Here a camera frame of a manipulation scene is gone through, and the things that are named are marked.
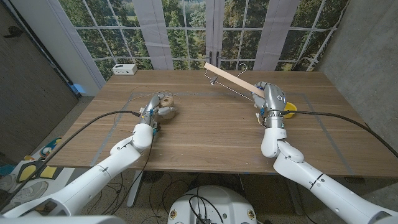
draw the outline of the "window pane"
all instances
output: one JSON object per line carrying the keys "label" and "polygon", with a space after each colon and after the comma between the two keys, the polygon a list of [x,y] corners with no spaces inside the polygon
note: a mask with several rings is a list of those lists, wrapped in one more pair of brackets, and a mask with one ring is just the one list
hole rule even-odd
{"label": "window pane", "polygon": [[239,42],[242,31],[223,31],[223,49],[221,56],[226,59],[237,59],[239,51]]}
{"label": "window pane", "polygon": [[205,68],[205,61],[197,61],[197,60],[192,60],[190,61],[191,63],[191,70],[204,70]]}
{"label": "window pane", "polygon": [[99,26],[118,25],[106,0],[86,0],[86,2]]}
{"label": "window pane", "polygon": [[302,57],[314,58],[329,32],[313,32]]}
{"label": "window pane", "polygon": [[173,60],[174,70],[187,70],[188,61],[187,60]]}
{"label": "window pane", "polygon": [[279,60],[297,60],[310,31],[289,30]]}
{"label": "window pane", "polygon": [[241,59],[255,59],[261,37],[261,30],[244,31],[241,47]]}
{"label": "window pane", "polygon": [[206,57],[206,31],[205,30],[188,30],[189,57],[205,58]]}
{"label": "window pane", "polygon": [[224,8],[224,27],[242,28],[246,0],[226,0]]}
{"label": "window pane", "polygon": [[166,27],[184,27],[182,2],[179,0],[162,0]]}
{"label": "window pane", "polygon": [[149,57],[141,30],[123,29],[122,31],[133,57]]}
{"label": "window pane", "polygon": [[173,58],[188,58],[185,30],[167,30]]}
{"label": "window pane", "polygon": [[316,28],[327,29],[337,22],[348,0],[326,1],[319,16]]}
{"label": "window pane", "polygon": [[111,54],[100,36],[100,32],[96,29],[77,30],[87,50],[93,58],[110,57]]}
{"label": "window pane", "polygon": [[131,58],[117,58],[116,61],[122,64],[134,64]]}
{"label": "window pane", "polygon": [[113,71],[112,71],[112,68],[114,67],[113,60],[111,60],[111,59],[98,60],[98,61],[95,61],[95,64],[97,64],[98,70],[101,72],[105,81],[108,81],[109,78],[111,78],[111,76],[113,75]]}
{"label": "window pane", "polygon": [[284,72],[288,72],[291,71],[291,69],[293,68],[294,63],[290,63],[290,62],[278,62],[278,65],[275,68],[275,71],[284,71]]}
{"label": "window pane", "polygon": [[[253,70],[254,61],[239,62],[239,64],[240,64],[240,63],[243,63],[243,64],[247,65],[247,66],[248,66],[248,70]],[[245,67],[244,65],[238,66],[238,70],[244,71],[245,69],[246,69],[246,67]]]}
{"label": "window pane", "polygon": [[322,0],[301,0],[293,17],[291,27],[311,28]]}
{"label": "window pane", "polygon": [[206,27],[206,1],[185,0],[187,27]]}
{"label": "window pane", "polygon": [[138,69],[144,69],[144,70],[151,70],[154,69],[154,67],[152,66],[152,62],[150,59],[140,59],[140,58],[136,58],[136,63],[137,63],[137,68]]}
{"label": "window pane", "polygon": [[101,29],[101,32],[115,57],[130,56],[119,29]]}
{"label": "window pane", "polygon": [[221,61],[221,69],[222,70],[235,70],[236,62],[222,62]]}
{"label": "window pane", "polygon": [[294,71],[307,71],[307,68],[310,66],[311,62],[307,59],[303,59],[299,61],[294,67]]}
{"label": "window pane", "polygon": [[134,5],[131,1],[110,1],[113,12],[118,18],[121,26],[139,27]]}
{"label": "window pane", "polygon": [[94,22],[91,19],[86,6],[81,0],[60,0],[60,4],[68,16],[70,22],[75,27],[93,26]]}
{"label": "window pane", "polygon": [[269,0],[249,0],[245,27],[261,28],[264,26]]}

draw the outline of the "table leg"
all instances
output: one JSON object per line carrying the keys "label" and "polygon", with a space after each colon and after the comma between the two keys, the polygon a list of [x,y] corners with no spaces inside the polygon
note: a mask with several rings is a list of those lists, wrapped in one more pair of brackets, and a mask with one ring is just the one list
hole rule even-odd
{"label": "table leg", "polygon": [[293,202],[294,212],[297,215],[303,215],[304,211],[299,202],[300,194],[296,182],[286,179],[286,184],[289,188],[290,198],[292,199]]}
{"label": "table leg", "polygon": [[132,185],[129,197],[127,198],[127,206],[132,207],[134,202],[136,202],[136,196],[138,194],[139,185],[141,184],[142,172],[141,170],[137,170],[134,174],[134,177],[137,178],[137,181]]}

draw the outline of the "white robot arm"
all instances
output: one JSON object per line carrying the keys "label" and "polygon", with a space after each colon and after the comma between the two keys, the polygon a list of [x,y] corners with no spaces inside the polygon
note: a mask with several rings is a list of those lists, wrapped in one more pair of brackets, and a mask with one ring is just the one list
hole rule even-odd
{"label": "white robot arm", "polygon": [[72,216],[80,214],[82,208],[113,177],[126,170],[140,158],[145,149],[150,147],[153,136],[159,128],[155,116],[157,114],[167,115],[176,110],[174,107],[159,108],[160,100],[165,96],[165,94],[158,94],[152,97],[141,113],[141,120],[135,126],[132,136],[118,142],[111,149],[111,155],[105,160],[58,192],[24,203],[6,212],[3,217]]}
{"label": "white robot arm", "polygon": [[282,116],[286,104],[283,91],[265,82],[259,82],[256,86],[264,90],[265,96],[262,99],[253,94],[256,106],[267,113],[261,151],[268,158],[277,158],[274,169],[280,175],[309,189],[347,223],[375,223],[386,217],[398,216],[395,211],[361,198],[305,162],[304,155],[283,140],[287,137]]}

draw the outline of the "white power strip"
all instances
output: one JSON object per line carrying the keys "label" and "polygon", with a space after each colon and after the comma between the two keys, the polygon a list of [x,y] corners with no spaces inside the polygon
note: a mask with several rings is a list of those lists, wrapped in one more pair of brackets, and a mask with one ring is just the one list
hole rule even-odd
{"label": "white power strip", "polygon": [[115,75],[133,75],[137,71],[136,64],[116,64],[113,68]]}

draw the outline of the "wooden stick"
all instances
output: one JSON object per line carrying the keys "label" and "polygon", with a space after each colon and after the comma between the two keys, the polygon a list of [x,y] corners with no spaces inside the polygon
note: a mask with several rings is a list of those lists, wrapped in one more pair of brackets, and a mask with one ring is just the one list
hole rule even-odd
{"label": "wooden stick", "polygon": [[261,97],[264,97],[264,92],[262,90],[258,89],[257,87],[255,87],[254,85],[252,85],[248,82],[243,81],[242,79],[240,79],[234,75],[229,74],[228,72],[226,72],[224,70],[217,68],[214,65],[210,65],[209,63],[206,62],[205,68],[207,68],[208,70],[216,73],[217,75],[222,76],[222,77],[228,79],[229,81],[249,90],[250,92],[253,92]]}

